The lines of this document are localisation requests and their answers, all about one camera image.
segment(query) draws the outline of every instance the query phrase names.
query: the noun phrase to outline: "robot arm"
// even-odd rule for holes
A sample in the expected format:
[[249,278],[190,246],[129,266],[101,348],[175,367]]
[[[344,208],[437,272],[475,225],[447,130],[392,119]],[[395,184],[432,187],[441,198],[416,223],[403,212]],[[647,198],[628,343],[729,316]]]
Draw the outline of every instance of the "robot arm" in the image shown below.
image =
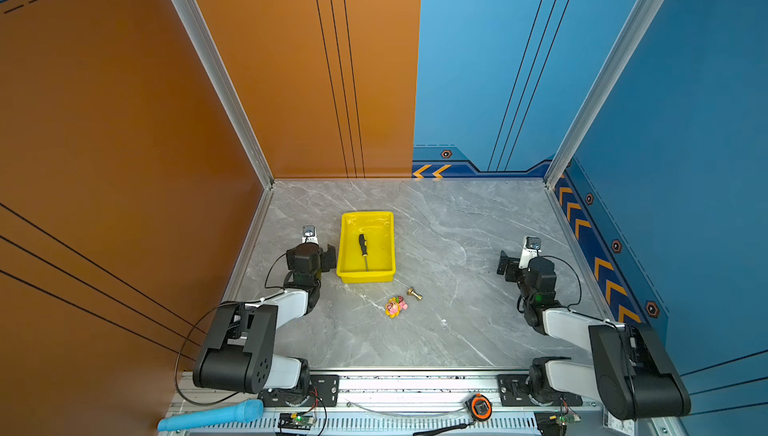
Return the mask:
[[288,275],[283,291],[257,302],[218,308],[193,371],[199,388],[257,394],[280,389],[306,396],[306,360],[274,354],[275,331],[312,311],[320,298],[320,275],[336,267],[336,249],[317,244],[314,226],[304,226],[302,243],[286,252]]
[[529,371],[531,396],[541,403],[564,392],[599,399],[620,420],[688,414],[690,396],[656,331],[564,308],[555,298],[554,264],[538,257],[540,249],[539,238],[526,237],[520,258],[502,251],[498,274],[518,284],[529,326],[589,351],[594,365],[536,358]]

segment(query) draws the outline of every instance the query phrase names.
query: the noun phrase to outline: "black screwdriver handle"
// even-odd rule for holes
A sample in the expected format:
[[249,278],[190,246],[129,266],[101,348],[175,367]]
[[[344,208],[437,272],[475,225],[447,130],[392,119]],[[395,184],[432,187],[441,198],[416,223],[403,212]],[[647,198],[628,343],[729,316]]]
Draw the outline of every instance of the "black screwdriver handle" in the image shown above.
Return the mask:
[[368,256],[368,248],[366,247],[366,235],[360,233],[360,250],[363,256]]

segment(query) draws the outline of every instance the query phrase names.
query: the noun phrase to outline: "yellow chevron stripe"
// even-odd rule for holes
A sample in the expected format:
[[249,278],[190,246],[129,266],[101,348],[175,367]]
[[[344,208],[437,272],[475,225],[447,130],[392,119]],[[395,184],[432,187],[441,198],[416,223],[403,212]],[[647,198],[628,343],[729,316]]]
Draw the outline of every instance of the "yellow chevron stripe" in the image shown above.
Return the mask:
[[417,178],[423,178],[424,176],[422,176],[422,171],[426,170],[430,166],[431,164],[425,164],[417,172],[414,172],[413,175],[416,176]]
[[603,268],[608,268],[611,271],[614,270],[614,267],[608,261],[605,261],[604,259],[600,259],[600,258],[595,258],[594,259],[594,278],[597,279],[598,281],[600,281],[600,266],[602,266]]
[[575,202],[570,202],[566,206],[568,207],[568,214],[566,216],[568,217],[568,222],[571,222],[571,210],[580,210],[581,206]]
[[579,218],[576,218],[576,228],[574,230],[576,232],[576,239],[578,239],[578,230],[582,226],[586,226],[587,228],[591,228],[592,227],[592,225],[589,223],[589,221],[580,220]]
[[571,194],[573,194],[573,190],[571,188],[568,188],[566,186],[563,186],[562,188],[560,188],[560,206],[563,205],[563,193],[564,192],[570,192]]
[[640,316],[634,314],[632,311],[623,307],[622,305],[619,305],[619,322],[624,322],[624,316],[629,316],[637,322],[642,322],[640,320]]
[[619,291],[624,296],[627,295],[627,291],[624,290],[624,288],[622,288],[621,286],[619,286],[615,282],[613,282],[613,281],[611,281],[609,279],[606,279],[605,280],[605,300],[608,301],[609,305],[610,305],[610,291],[612,289],[615,289],[616,291]]
[[447,168],[449,168],[449,167],[451,167],[451,165],[450,165],[450,164],[446,164],[445,166],[443,166],[442,168],[440,168],[440,169],[439,169],[439,170],[437,170],[436,172],[433,172],[433,173],[432,173],[432,175],[433,175],[435,178],[442,178],[442,175],[441,175],[440,173],[441,173],[441,172],[443,172],[443,171],[445,171],[445,170],[446,170]]

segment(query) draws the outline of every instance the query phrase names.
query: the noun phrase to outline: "orange wall panel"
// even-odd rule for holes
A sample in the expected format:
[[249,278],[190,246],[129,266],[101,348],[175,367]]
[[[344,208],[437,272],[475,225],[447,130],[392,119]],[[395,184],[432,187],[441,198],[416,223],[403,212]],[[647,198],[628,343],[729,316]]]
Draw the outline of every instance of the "orange wall panel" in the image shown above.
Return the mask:
[[0,7],[3,423],[154,434],[262,188],[170,0],[29,1]]
[[367,176],[411,175],[420,10],[421,0],[346,0]]
[[274,176],[346,177],[316,0],[197,3]]
[[197,0],[277,178],[408,177],[420,0]]

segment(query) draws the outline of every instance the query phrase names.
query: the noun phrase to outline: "gray marble surface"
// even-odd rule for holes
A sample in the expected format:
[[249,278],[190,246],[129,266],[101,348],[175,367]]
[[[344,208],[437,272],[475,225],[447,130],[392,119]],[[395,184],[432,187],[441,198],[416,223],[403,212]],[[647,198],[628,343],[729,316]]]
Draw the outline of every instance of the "gray marble surface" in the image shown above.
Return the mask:
[[[263,289],[264,277],[300,241],[302,226],[316,227],[323,248],[338,248],[342,214],[373,210],[395,214],[395,280],[347,285],[335,270],[323,274],[317,306],[277,330],[275,353],[306,358],[314,368],[527,368],[545,355],[589,361],[580,348],[527,326],[515,309],[517,286],[496,275],[499,252],[519,255],[525,236],[542,238],[543,254],[578,269],[541,181],[276,182],[238,299],[274,294]],[[558,299],[575,302],[574,275],[554,263]],[[270,284],[286,271],[278,262]],[[422,301],[406,295],[410,286]],[[408,309],[390,318],[384,305],[395,295]],[[597,314],[586,287],[575,308]]]

